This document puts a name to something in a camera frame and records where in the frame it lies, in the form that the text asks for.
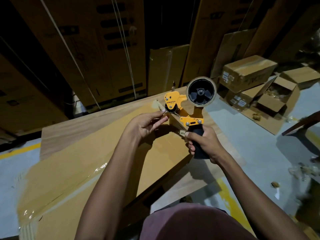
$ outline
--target yellow floor line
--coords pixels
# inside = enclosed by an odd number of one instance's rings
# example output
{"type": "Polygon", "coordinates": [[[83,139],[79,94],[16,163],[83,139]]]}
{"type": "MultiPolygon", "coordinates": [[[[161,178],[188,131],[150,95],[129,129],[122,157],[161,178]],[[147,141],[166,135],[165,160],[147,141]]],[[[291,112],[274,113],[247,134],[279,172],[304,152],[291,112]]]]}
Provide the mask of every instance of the yellow floor line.
{"type": "Polygon", "coordinates": [[[24,147],[24,148],[21,148],[21,149],[14,150],[12,152],[8,152],[8,153],[5,153],[5,154],[2,154],[2,155],[0,155],[0,160],[8,158],[8,157],[12,157],[14,155],[18,155],[20,153],[31,151],[33,149],[39,148],[40,146],[41,146],[41,143],[38,143],[38,144],[30,145],[30,146],[27,146],[27,147],[24,147]]]}
{"type": "Polygon", "coordinates": [[[217,180],[217,183],[221,188],[219,195],[220,195],[221,199],[223,200],[226,208],[230,211],[230,215],[234,219],[236,219],[246,230],[248,230],[251,234],[256,236],[254,234],[254,231],[252,230],[245,214],[243,213],[241,208],[238,206],[238,202],[230,195],[228,186],[223,182],[223,180],[221,178],[217,180]]]}

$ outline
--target concrete floor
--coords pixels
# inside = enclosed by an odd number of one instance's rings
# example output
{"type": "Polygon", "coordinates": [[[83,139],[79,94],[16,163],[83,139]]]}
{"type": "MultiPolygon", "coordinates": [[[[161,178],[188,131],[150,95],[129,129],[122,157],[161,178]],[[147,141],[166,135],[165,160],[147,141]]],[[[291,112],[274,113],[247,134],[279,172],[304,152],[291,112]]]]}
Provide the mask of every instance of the concrete floor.
{"type": "MultiPolygon", "coordinates": [[[[318,101],[320,101],[320,85],[317,83],[312,88],[301,91],[299,101],[291,115],[300,119],[319,111],[318,101]]],[[[319,149],[299,133],[281,136],[281,132],[291,127],[293,122],[285,123],[280,133],[274,136],[219,98],[205,109],[246,160],[247,164],[243,166],[245,173],[287,214],[294,215],[299,205],[296,196],[306,191],[309,180],[301,181],[293,178],[288,168],[297,166],[299,162],[310,165],[310,157],[320,155],[319,149]],[[280,183],[279,200],[274,197],[276,190],[270,185],[272,181],[280,183]]],[[[311,127],[310,131],[320,138],[320,124],[311,127]]],[[[19,234],[15,212],[17,199],[15,180],[39,161],[40,148],[37,145],[40,141],[41,139],[27,142],[22,148],[15,149],[14,152],[17,154],[10,157],[7,157],[8,152],[0,153],[0,238],[19,234]],[[23,152],[31,145],[34,145],[35,149],[23,152]]],[[[242,225],[246,224],[241,207],[225,177],[192,193],[191,197],[196,203],[226,210],[242,225]]]]}

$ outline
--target person's left hand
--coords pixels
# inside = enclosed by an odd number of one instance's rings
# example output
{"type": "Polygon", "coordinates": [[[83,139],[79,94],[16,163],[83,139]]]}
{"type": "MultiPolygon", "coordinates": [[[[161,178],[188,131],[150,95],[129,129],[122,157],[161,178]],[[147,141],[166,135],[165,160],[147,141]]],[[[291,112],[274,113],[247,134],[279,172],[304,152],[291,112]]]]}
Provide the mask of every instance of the person's left hand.
{"type": "Polygon", "coordinates": [[[125,131],[134,133],[141,140],[157,129],[164,122],[168,121],[169,117],[164,115],[165,111],[157,111],[153,113],[142,113],[134,117],[126,126],[125,131]]]}

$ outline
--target white label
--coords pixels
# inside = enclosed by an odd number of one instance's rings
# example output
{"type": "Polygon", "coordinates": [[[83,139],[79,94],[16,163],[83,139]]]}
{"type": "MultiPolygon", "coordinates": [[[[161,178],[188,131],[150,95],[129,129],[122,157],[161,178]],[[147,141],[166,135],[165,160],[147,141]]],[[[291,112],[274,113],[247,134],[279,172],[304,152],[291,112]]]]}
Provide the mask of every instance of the white label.
{"type": "Polygon", "coordinates": [[[223,80],[225,80],[225,82],[228,82],[228,77],[229,77],[229,73],[228,72],[223,72],[222,78],[223,80]]]}
{"type": "Polygon", "coordinates": [[[245,101],[243,101],[243,100],[240,100],[239,103],[238,103],[238,105],[241,106],[241,107],[245,106],[246,104],[247,103],[245,101]]]}

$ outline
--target black rubber grip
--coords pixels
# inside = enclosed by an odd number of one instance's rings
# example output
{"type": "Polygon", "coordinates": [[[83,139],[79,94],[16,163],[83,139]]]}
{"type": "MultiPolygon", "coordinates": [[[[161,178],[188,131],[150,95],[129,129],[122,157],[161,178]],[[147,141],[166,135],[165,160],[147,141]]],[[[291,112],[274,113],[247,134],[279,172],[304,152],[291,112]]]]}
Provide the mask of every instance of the black rubber grip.
{"type": "MultiPolygon", "coordinates": [[[[198,134],[199,136],[202,136],[204,131],[201,124],[197,125],[191,125],[188,129],[189,132],[193,132],[198,134]]],[[[194,159],[209,159],[209,156],[207,153],[205,153],[204,150],[202,150],[201,146],[198,142],[192,141],[195,151],[194,151],[194,159]]]]}

